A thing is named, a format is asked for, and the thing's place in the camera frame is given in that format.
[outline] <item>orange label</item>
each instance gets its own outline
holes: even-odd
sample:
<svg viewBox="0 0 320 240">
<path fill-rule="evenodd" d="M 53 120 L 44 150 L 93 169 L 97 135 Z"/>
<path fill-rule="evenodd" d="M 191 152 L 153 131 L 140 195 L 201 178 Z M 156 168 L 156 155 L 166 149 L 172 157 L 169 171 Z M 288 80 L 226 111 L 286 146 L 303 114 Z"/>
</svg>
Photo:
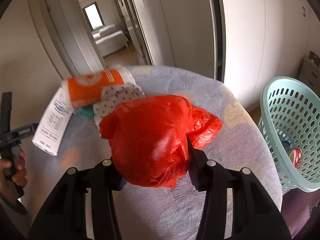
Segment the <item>orange label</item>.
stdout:
<svg viewBox="0 0 320 240">
<path fill-rule="evenodd" d="M 123 85 L 124 81 L 115 69 L 80 75 L 68 79 L 68 90 L 74 108 L 86 106 L 101 100 L 102 87 Z"/>
</svg>

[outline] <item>human hand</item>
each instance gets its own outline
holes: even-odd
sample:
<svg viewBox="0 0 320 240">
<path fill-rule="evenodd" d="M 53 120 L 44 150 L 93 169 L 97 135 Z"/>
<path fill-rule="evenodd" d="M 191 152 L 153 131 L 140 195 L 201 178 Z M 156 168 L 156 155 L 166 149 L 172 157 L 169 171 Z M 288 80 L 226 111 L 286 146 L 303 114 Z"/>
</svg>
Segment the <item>human hand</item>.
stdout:
<svg viewBox="0 0 320 240">
<path fill-rule="evenodd" d="M 25 168 L 25 153 L 21 150 L 20 151 L 20 158 L 17 162 L 17 172 L 12 176 L 12 181 L 17 184 L 18 186 L 24 187 L 27 184 L 27 171 Z M 16 206 L 17 200 L 14 198 L 13 193 L 10 190 L 8 185 L 8 181 L 5 179 L 4 176 L 4 169 L 10 168 L 11 162 L 8 160 L 0 159 L 0 195 L 4 197 L 10 204 Z"/>
</svg>

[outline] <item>green plastic basket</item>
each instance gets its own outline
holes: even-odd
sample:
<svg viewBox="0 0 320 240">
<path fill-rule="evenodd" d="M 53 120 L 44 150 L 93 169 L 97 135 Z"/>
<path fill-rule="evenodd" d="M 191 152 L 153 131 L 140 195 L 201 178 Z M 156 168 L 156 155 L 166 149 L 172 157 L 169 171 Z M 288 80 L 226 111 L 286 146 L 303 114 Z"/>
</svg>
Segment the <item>green plastic basket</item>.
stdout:
<svg viewBox="0 0 320 240">
<path fill-rule="evenodd" d="M 320 188 L 320 99 L 305 84 L 288 78 L 271 79 L 261 99 L 259 130 L 262 133 L 285 188 L 313 192 Z M 281 142 L 299 147 L 301 161 L 296 168 Z"/>
</svg>

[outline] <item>white cloth with black dots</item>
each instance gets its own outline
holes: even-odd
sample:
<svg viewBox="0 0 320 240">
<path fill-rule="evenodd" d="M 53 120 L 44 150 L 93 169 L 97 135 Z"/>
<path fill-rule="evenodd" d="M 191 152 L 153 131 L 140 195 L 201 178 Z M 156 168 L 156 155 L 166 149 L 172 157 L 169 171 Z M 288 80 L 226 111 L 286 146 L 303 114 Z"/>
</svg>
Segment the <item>white cloth with black dots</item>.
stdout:
<svg viewBox="0 0 320 240">
<path fill-rule="evenodd" d="M 101 98 L 98 103 L 93 104 L 94 122 L 99 129 L 99 124 L 103 117 L 115 109 L 117 104 L 144 98 L 145 95 L 138 85 L 115 85 L 102 88 Z"/>
</svg>

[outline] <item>silver screw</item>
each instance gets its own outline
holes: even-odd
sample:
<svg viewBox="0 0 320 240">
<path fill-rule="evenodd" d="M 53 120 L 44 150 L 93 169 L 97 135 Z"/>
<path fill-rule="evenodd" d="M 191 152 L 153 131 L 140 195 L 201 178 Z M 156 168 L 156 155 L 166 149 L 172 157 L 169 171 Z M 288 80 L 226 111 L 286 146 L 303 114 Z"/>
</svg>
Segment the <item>silver screw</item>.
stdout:
<svg viewBox="0 0 320 240">
<path fill-rule="evenodd" d="M 67 172 L 68 172 L 69 175 L 72 175 L 72 174 L 75 174 L 76 171 L 77 171 L 76 168 L 70 168 L 70 169 L 68 169 Z"/>
<path fill-rule="evenodd" d="M 248 168 L 243 168 L 243 169 L 242 169 L 242 172 L 243 172 L 244 174 L 246 174 L 246 175 L 249 175 L 249 174 L 251 173 L 250 169 L 248 169 Z"/>
<path fill-rule="evenodd" d="M 103 162 L 102 162 L 102 165 L 103 166 L 110 166 L 112 164 L 112 161 L 111 160 L 104 160 Z"/>
<path fill-rule="evenodd" d="M 211 167 L 213 167 L 213 166 L 215 166 L 217 163 L 214 161 L 214 160 L 207 160 L 207 165 L 208 166 L 211 166 Z"/>
</svg>

